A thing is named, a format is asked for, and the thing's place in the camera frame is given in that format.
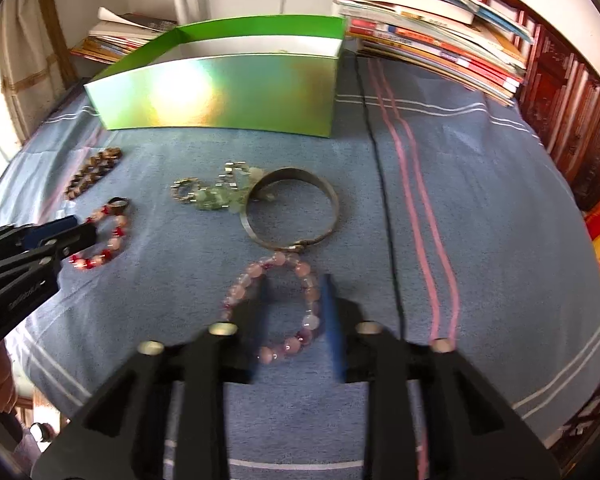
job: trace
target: silver bangle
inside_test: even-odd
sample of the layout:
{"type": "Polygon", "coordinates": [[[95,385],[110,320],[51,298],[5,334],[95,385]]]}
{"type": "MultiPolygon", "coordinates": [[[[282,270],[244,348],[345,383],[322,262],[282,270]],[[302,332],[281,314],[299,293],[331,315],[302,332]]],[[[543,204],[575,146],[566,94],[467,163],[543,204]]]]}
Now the silver bangle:
{"type": "Polygon", "coordinates": [[[329,236],[336,229],[336,225],[338,224],[338,217],[340,216],[340,203],[338,201],[338,195],[336,194],[331,184],[329,184],[323,178],[311,173],[307,170],[301,170],[299,168],[280,168],[278,170],[271,171],[263,176],[259,181],[254,184],[254,186],[250,189],[247,198],[240,210],[240,222],[242,222],[242,227],[247,231],[249,238],[256,242],[258,245],[261,245],[264,248],[270,249],[272,251],[283,251],[290,253],[299,253],[305,247],[309,245],[317,244],[318,242],[324,240],[327,236],[329,236]],[[281,180],[300,180],[302,182],[306,182],[311,184],[312,186],[317,187],[321,192],[323,192],[329,201],[331,202],[331,210],[333,212],[333,222],[331,223],[329,229],[321,234],[318,237],[312,238],[310,240],[297,240],[293,242],[289,246],[280,246],[272,242],[266,242],[262,240],[253,230],[251,224],[249,223],[249,204],[252,200],[254,200],[260,192],[270,186],[275,182],[280,182],[281,180]]]}

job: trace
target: black cable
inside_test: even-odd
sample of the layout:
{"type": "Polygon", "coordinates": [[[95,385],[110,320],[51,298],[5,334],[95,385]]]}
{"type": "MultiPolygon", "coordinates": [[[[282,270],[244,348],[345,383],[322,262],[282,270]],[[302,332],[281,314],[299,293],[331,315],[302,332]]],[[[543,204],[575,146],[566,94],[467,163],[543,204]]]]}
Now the black cable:
{"type": "Polygon", "coordinates": [[[374,148],[374,159],[376,160],[376,167],[378,168],[378,177],[380,178],[380,189],[382,190],[382,210],[384,211],[384,227],[386,228],[386,238],[389,242],[389,266],[391,267],[391,280],[394,285],[394,296],[395,296],[395,309],[398,312],[398,323],[400,331],[400,339],[406,338],[407,333],[407,322],[404,315],[404,307],[402,306],[402,295],[400,294],[400,286],[398,285],[398,273],[395,266],[395,250],[394,250],[394,231],[391,227],[391,216],[389,215],[389,201],[386,196],[386,184],[384,182],[384,171],[382,169],[382,162],[380,161],[380,153],[378,152],[378,143],[373,134],[371,127],[371,120],[369,119],[369,110],[366,106],[365,88],[362,85],[362,76],[360,75],[360,66],[358,64],[358,56],[354,56],[354,62],[356,65],[356,78],[358,80],[358,89],[360,97],[362,97],[362,109],[365,117],[366,132],[371,140],[371,145],[374,148]]]}

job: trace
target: bed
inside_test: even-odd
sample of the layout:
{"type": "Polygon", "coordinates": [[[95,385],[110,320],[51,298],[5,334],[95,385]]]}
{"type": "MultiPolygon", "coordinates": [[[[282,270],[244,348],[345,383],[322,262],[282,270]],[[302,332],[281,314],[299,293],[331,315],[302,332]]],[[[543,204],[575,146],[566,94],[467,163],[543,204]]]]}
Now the bed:
{"type": "MultiPolygon", "coordinates": [[[[120,255],[86,272],[65,262],[60,292],[8,337],[14,358],[69,418],[138,343],[182,342],[215,321],[240,270],[266,255],[236,216],[169,195],[185,176],[213,182],[228,160],[327,179],[340,197],[340,227],[305,259],[395,333],[404,323],[415,342],[457,337],[539,438],[592,394],[599,269],[571,191],[536,134],[516,108],[480,92],[416,66],[345,54],[331,139],[107,131],[79,92],[13,159],[0,180],[0,225],[84,218],[113,196],[132,203],[120,255]],[[119,165],[65,202],[67,181],[105,146],[122,148],[119,165]]],[[[270,236],[324,225],[328,204],[318,194],[303,186],[279,194],[256,212],[270,236]]],[[[270,338],[299,322],[293,287],[289,276],[272,279],[270,338]]],[[[360,385],[335,382],[323,338],[262,367],[255,384],[229,385],[232,478],[358,478],[364,396],[360,385]]],[[[175,446],[168,441],[171,454],[175,446]]],[[[168,453],[166,474],[172,460],[168,453]]]]}

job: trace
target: metal screw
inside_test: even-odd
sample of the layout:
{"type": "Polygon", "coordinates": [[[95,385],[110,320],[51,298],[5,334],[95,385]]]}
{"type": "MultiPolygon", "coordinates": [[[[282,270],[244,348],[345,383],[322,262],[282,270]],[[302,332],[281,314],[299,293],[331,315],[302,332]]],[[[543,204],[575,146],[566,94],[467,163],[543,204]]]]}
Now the metal screw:
{"type": "Polygon", "coordinates": [[[362,335],[373,335],[382,332],[382,325],[375,321],[363,321],[356,325],[356,332],[362,335]]]}
{"type": "Polygon", "coordinates": [[[238,332],[238,327],[233,323],[213,323],[209,327],[209,333],[213,335],[233,335],[236,332],[238,332]]]}
{"type": "Polygon", "coordinates": [[[431,342],[431,349],[438,354],[446,354],[454,351],[454,345],[446,338],[434,339],[431,342]]]}
{"type": "Polygon", "coordinates": [[[158,355],[164,352],[164,345],[157,341],[142,341],[138,351],[144,355],[158,355]]]}

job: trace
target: stack of books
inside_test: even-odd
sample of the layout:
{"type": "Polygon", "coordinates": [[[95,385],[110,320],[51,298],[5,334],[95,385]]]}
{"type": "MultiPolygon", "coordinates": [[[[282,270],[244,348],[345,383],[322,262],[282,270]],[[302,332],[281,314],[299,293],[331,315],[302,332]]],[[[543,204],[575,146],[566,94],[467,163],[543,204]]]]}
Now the stack of books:
{"type": "Polygon", "coordinates": [[[71,53],[100,63],[113,64],[163,32],[171,30],[176,22],[159,20],[140,14],[117,15],[100,7],[99,23],[89,36],[71,49],[71,53]]]}
{"type": "Polygon", "coordinates": [[[509,38],[533,38],[504,14],[478,0],[335,2],[359,52],[419,65],[513,104],[526,64],[509,38]]]}

